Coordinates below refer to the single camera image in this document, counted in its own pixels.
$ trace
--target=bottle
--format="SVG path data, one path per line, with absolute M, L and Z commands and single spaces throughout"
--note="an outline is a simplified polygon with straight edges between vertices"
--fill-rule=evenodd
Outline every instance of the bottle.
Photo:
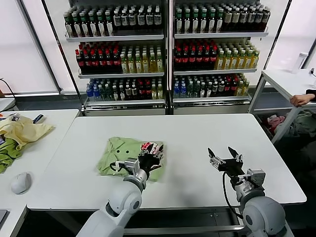
M 161 28 L 161 12 L 159 6 L 156 7 L 155 15 L 154 15 L 154 24 L 156 29 Z
M 215 11 L 216 10 L 214 8 L 212 8 L 210 10 L 210 16 L 208 18 L 208 29 L 207 29 L 207 31 L 209 33 L 213 33 L 216 31 L 216 28 L 214 28 L 214 26 L 215 26 Z
M 190 30 L 190 9 L 187 8 L 185 12 L 186 12 L 186 15 L 184 18 L 184 33 L 187 34 L 189 33 L 189 30 Z
M 231 21 L 232 21 L 232 9 L 228 7 L 227 11 L 225 12 L 225 18 L 222 25 L 222 32 L 229 32 L 231 27 Z
M 232 52 L 230 50 L 227 50 L 223 60 L 223 70 L 229 69 L 229 65 L 231 63 L 231 54 Z
M 237 56 L 238 56 L 238 50 L 234 50 L 233 55 L 231 57 L 231 63 L 229 65 L 229 69 L 237 69 Z
M 250 68 L 250 63 L 251 63 L 251 59 L 252 59 L 252 50 L 250 49 L 247 53 L 247 56 L 244 59 L 242 68 L 243 69 L 249 69 Z
M 237 27 L 238 27 L 238 23 L 239 23 L 239 18 L 240 18 L 240 12 L 239 12 L 239 7 L 235 8 L 235 11 L 233 12 L 233 16 L 232 16 L 232 26 L 231 26 L 231 32 L 236 32 Z
M 135 66 L 134 66 L 134 59 L 132 57 L 132 54 L 129 53 L 127 55 L 127 58 L 128 58 L 128 69 L 129 69 L 129 73 L 136 73 L 136 70 L 135 70 Z
M 128 15 L 126 14 L 126 10 L 122 10 L 122 15 L 120 16 L 120 20 L 122 22 L 122 30 L 128 30 L 129 21 L 128 21 Z
M 261 22 L 263 18 L 263 8 L 259 8 L 259 11 L 256 13 L 255 22 L 253 26 L 253 31 L 260 32 L 261 31 Z
M 68 12 L 64 13 L 64 19 L 65 19 L 65 27 L 68 33 L 68 36 L 70 38 L 74 37 L 73 27 L 70 20 L 70 14 Z
M 163 64 L 162 64 L 162 57 L 161 52 L 157 52 L 157 68 L 159 73 L 163 73 Z
M 146 24 L 147 24 L 147 29 L 148 30 L 152 30 L 153 29 L 154 15 L 152 13 L 152 9 L 151 8 L 147 9 Z
M 223 24 L 223 12 L 224 10 L 222 8 L 220 8 L 218 10 L 218 15 L 216 18 L 216 33 L 220 33 L 222 30 L 222 24 Z
M 259 53 L 260 53 L 259 50 L 255 51 L 255 54 L 254 54 L 254 56 L 251 59 L 249 68 L 257 68 L 258 61 L 259 61 Z
M 198 33 L 198 9 L 195 8 L 193 10 L 193 18 L 192 18 L 192 33 Z
M 163 99 L 163 90 L 162 90 L 161 84 L 158 84 L 157 92 L 158 92 L 158 99 L 160 99 L 160 100 Z
M 150 70 L 151 73 L 156 73 L 157 72 L 157 63 L 156 63 L 156 60 L 155 60 L 155 53 L 154 52 L 150 53 L 149 70 Z
M 207 12 L 207 9 L 203 8 L 202 9 L 202 17 L 200 18 L 200 23 L 199 23 L 199 25 L 200 25 L 199 32 L 201 34 L 206 32 L 206 12 Z
M 240 51 L 240 54 L 237 57 L 237 62 L 236 62 L 236 68 L 237 69 L 242 69 L 244 58 L 245 58 L 245 53 L 246 53 L 246 51 L 244 49 L 242 49 Z
M 222 70 L 223 62 L 224 62 L 224 51 L 220 50 L 218 57 L 216 59 L 216 62 L 215 62 L 214 69 L 215 70 Z
M 98 28 L 97 27 L 97 22 L 96 20 L 94 19 L 94 13 L 93 12 L 89 12 L 89 26 L 91 28 L 91 31 L 92 31 L 92 36 L 93 37 L 97 37 L 98 36 Z
M 74 25 L 74 29 L 76 31 L 77 37 L 83 37 L 84 34 L 83 34 L 83 30 L 81 30 L 81 23 L 78 19 L 78 14 L 76 12 L 74 12 L 71 15 L 72 15 L 73 20 L 74 20 L 73 25 Z
M 126 58 L 125 58 L 125 54 L 123 54 L 123 53 L 120 55 L 120 63 L 121 63 L 121 66 L 122 66 L 123 73 L 129 73 L 129 69 L 128 69 Z
M 147 59 L 147 54 L 145 52 L 143 52 L 143 61 L 142 61 L 142 64 L 143 64 L 143 70 L 144 70 L 144 73 L 148 73 L 149 72 L 149 67 L 148 67 L 148 59 Z

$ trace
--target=black cable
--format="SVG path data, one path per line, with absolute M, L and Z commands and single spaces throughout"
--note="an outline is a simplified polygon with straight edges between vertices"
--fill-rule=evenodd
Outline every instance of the black cable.
M 2 113 L 4 111 L 11 110 L 11 109 L 13 109 L 16 106 L 16 98 L 15 98 L 15 95 L 14 95 L 13 91 L 11 90 L 11 87 L 8 85 L 8 83 L 6 83 L 6 81 L 3 80 L 3 78 L 0 78 L 0 80 L 2 80 L 6 84 L 6 86 L 9 88 L 9 90 L 11 91 L 11 94 L 13 95 L 13 98 L 14 98 L 14 105 L 11 106 L 10 108 L 7 108 L 5 110 L 0 111 L 0 113 Z
M 243 219 L 243 215 L 236 213 L 236 211 L 233 209 L 233 207 L 231 206 L 231 204 L 228 201 L 227 193 L 226 193 L 226 186 L 225 186 L 225 175 L 226 175 L 226 172 L 223 173 L 223 190 L 224 190 L 224 196 L 225 196 L 226 203 L 227 203 L 228 207 L 230 208 L 230 210 L 233 212 L 233 214 L 235 214 L 240 219 Z

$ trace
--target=juice bottle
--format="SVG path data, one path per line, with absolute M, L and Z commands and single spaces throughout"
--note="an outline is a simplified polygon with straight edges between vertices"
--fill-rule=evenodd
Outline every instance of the juice bottle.
M 222 70 L 223 60 L 224 60 L 224 51 L 220 50 L 219 55 L 215 62 L 215 67 L 214 67 L 215 70 Z
M 252 57 L 251 62 L 250 62 L 250 68 L 257 68 L 258 61 L 259 61 L 259 53 L 260 53 L 259 50 L 255 51 L 255 55 Z
M 251 58 L 252 58 L 252 50 L 250 49 L 247 52 L 247 56 L 245 57 L 245 59 L 243 61 L 243 65 L 242 65 L 243 69 L 249 69 L 250 63 L 251 63 Z
M 237 56 L 238 56 L 238 50 L 234 50 L 234 53 L 233 53 L 233 55 L 231 57 L 231 63 L 229 65 L 229 69 L 236 69 Z
M 242 49 L 240 51 L 240 54 L 238 55 L 237 62 L 236 62 L 237 69 L 242 69 L 242 65 L 243 65 L 244 58 L 245 58 L 245 53 L 246 53 L 246 50 L 244 50 L 244 49 Z
M 151 73 L 156 73 L 157 72 L 157 62 L 156 62 L 156 59 L 155 59 L 155 53 L 154 52 L 150 53 L 149 70 L 150 70 Z
M 231 63 L 231 54 L 232 52 L 230 50 L 227 50 L 226 55 L 224 55 L 223 70 L 229 69 L 229 65 Z

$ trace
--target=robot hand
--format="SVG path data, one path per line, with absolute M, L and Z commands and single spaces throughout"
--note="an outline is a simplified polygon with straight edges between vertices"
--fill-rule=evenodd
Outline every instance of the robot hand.
M 223 174 L 223 189 L 226 202 L 232 212 L 243 219 L 251 230 L 249 237 L 267 237 L 276 235 L 280 237 L 293 237 L 293 233 L 285 220 L 283 207 L 270 197 L 266 197 L 262 187 L 265 180 L 263 170 L 241 169 L 242 155 L 228 147 L 232 159 L 220 159 L 208 148 L 210 163 Z M 231 179 L 233 189 L 236 191 L 237 201 L 240 202 L 242 215 L 237 214 L 228 202 L 225 188 L 225 174 Z
M 114 171 L 122 168 L 128 172 L 111 193 L 108 202 L 94 212 L 77 237 L 120 237 L 124 235 L 124 227 L 130 217 L 138 211 L 142 204 L 142 191 L 150 172 L 161 167 L 163 146 L 151 144 L 142 150 L 138 158 L 128 158 L 126 161 L 116 161 L 110 164 Z

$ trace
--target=white mouse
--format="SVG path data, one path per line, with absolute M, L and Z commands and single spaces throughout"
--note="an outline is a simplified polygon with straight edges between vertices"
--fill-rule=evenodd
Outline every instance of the white mouse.
M 11 183 L 11 190 L 15 194 L 23 194 L 31 186 L 31 175 L 27 172 L 18 174 Z

